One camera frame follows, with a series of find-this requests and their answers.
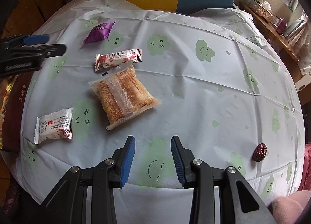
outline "pink fabric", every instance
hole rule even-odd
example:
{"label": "pink fabric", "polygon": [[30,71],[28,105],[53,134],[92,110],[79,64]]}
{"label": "pink fabric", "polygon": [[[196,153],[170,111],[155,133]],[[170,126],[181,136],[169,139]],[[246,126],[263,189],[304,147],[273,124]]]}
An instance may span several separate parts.
{"label": "pink fabric", "polygon": [[304,149],[304,168],[298,191],[311,190],[311,144],[306,144]]}
{"label": "pink fabric", "polygon": [[288,197],[277,197],[271,203],[272,215],[278,224],[293,224],[306,207],[311,191],[297,191]]}

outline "table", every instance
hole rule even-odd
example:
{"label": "table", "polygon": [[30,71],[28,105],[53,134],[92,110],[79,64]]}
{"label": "table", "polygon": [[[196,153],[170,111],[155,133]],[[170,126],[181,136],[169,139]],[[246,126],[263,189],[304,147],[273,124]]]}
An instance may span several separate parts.
{"label": "table", "polygon": [[[124,0],[77,0],[50,18],[37,34],[50,34],[50,42],[65,43],[67,51],[46,59],[32,77],[20,155],[2,153],[18,183],[41,203],[71,166],[96,166],[132,135],[136,151],[128,182],[114,190],[118,223],[186,224],[193,190],[178,182],[170,149],[177,135],[210,166],[235,166],[267,205],[296,191],[304,121],[294,83],[245,12],[212,11],[213,23],[138,10]],[[113,43],[82,44],[94,26],[113,21]],[[243,35],[260,38],[262,48]],[[132,48],[142,49],[142,62],[134,64],[137,78],[162,104],[107,131],[107,116],[88,84],[102,78],[94,58]],[[70,107],[74,138],[34,145],[37,117]],[[256,163],[252,154],[262,142],[269,153]]]}
{"label": "table", "polygon": [[268,39],[268,38],[273,38],[276,43],[281,46],[287,53],[290,55],[292,59],[294,59],[296,62],[298,62],[298,57],[296,56],[296,53],[294,52],[293,48],[288,44],[286,39],[279,35],[275,27],[271,23],[267,23],[267,21],[260,15],[256,14],[249,6],[246,4],[240,2],[240,8],[245,10],[246,12],[250,13],[253,15],[254,22],[258,24],[261,28],[265,30],[263,32],[263,36]]}

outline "candy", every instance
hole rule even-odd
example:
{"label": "candy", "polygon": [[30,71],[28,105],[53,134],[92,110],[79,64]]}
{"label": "candy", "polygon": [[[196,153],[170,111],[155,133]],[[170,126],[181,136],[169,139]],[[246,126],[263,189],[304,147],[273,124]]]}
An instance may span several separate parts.
{"label": "candy", "polygon": [[72,139],[71,117],[73,108],[37,117],[34,144],[40,144],[47,139]]}
{"label": "candy", "polygon": [[121,65],[126,62],[139,63],[142,61],[142,50],[132,49],[106,55],[97,54],[95,57],[95,71],[100,69]]}
{"label": "candy", "polygon": [[89,84],[107,113],[110,122],[107,130],[161,104],[137,79],[133,65],[112,69],[100,80]]}
{"label": "candy", "polygon": [[95,26],[91,32],[89,33],[88,37],[83,41],[84,44],[92,43],[96,41],[101,41],[104,39],[108,39],[110,31],[113,23],[102,23],[100,25]]}
{"label": "candy", "polygon": [[253,159],[256,162],[261,162],[263,159],[265,159],[267,154],[267,146],[264,143],[259,144],[253,154]]}

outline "packaged bread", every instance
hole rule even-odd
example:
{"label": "packaged bread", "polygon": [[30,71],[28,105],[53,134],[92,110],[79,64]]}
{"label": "packaged bread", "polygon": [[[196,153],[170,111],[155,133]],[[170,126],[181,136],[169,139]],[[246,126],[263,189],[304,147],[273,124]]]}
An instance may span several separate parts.
{"label": "packaged bread", "polygon": [[112,69],[100,80],[89,82],[107,113],[111,130],[161,102],[137,79],[133,65]]}

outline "wooden floor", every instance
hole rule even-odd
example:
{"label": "wooden floor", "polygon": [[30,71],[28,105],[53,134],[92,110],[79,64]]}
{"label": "wooden floor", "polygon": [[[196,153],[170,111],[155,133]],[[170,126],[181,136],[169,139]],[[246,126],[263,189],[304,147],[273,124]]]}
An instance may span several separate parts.
{"label": "wooden floor", "polygon": [[0,206],[4,204],[5,193],[10,185],[10,172],[0,154]]}

